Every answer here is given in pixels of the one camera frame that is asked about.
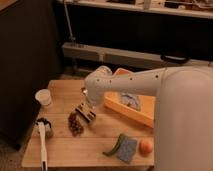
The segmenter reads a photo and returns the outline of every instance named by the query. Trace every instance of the white cup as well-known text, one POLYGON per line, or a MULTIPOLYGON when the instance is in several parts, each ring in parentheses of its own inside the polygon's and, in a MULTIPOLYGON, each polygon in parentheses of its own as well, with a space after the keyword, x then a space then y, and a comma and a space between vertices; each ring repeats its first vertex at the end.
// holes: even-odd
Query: white cup
POLYGON ((39 103, 43 107, 47 107, 47 106, 51 105, 51 103, 52 103, 51 94, 48 89, 41 89, 41 90, 37 91, 37 93, 35 94, 35 99, 37 101, 39 101, 39 103))

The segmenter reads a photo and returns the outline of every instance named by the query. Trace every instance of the orange box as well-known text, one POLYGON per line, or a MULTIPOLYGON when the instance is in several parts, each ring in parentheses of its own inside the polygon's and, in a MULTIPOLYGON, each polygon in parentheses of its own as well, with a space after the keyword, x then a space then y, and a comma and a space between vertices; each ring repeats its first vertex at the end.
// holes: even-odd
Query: orange box
MULTIPOLYGON (((128 74, 131 71, 118 68, 115 75, 120 74, 128 74)), ((145 95, 138 95, 141 103, 140 111, 132 109, 122 103, 119 102, 119 94, 118 92, 105 92, 104 94, 104 104, 108 108, 113 109, 116 112, 119 112, 137 122, 145 124, 151 128, 154 126, 154 104, 155 104, 155 97, 154 96, 145 96, 145 95)))

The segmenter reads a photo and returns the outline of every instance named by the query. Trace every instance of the sponge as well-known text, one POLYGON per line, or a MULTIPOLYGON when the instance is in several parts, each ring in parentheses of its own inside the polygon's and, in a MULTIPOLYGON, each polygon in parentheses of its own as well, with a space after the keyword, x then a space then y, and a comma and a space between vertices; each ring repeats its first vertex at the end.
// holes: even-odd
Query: sponge
POLYGON ((129 164, 136 152, 136 147, 137 140, 125 136, 120 148, 118 149, 117 158, 129 164))

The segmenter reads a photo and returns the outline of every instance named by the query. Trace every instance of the wooden cutting board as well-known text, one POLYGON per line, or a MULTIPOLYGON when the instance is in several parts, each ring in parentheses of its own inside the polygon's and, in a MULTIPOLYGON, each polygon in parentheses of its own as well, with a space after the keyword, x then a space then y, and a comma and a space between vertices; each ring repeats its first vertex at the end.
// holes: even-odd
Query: wooden cutting board
MULTIPOLYGON (((120 133, 136 140, 148 138, 153 141, 153 129, 128 117, 100 106, 94 110, 97 117, 92 125, 81 123, 84 133, 73 137, 68 129, 67 118, 83 100, 83 80, 54 80, 49 84, 53 105, 41 109, 39 117, 47 118, 53 126, 54 136, 46 140, 49 167, 96 167, 96 166, 148 166, 154 164, 154 155, 141 156, 136 151, 131 164, 116 158, 106 157, 103 151, 110 150, 120 133)), ((23 167, 40 167, 40 138, 36 127, 32 132, 22 160, 23 167)))

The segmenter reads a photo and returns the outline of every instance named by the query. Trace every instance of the floor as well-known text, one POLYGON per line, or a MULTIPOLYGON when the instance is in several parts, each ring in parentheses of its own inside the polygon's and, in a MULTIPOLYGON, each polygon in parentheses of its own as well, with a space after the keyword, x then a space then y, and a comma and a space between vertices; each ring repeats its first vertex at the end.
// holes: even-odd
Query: floor
MULTIPOLYGON (((61 75, 60 79, 82 79, 79 76, 68 74, 61 75)), ((40 168, 22 168, 21 161, 27 142, 30 138, 31 130, 26 135, 22 148, 19 151, 12 149, 6 143, 0 140, 0 171, 40 171, 40 168)), ((51 168, 49 171, 146 171, 147 167, 114 167, 114 168, 51 168)))

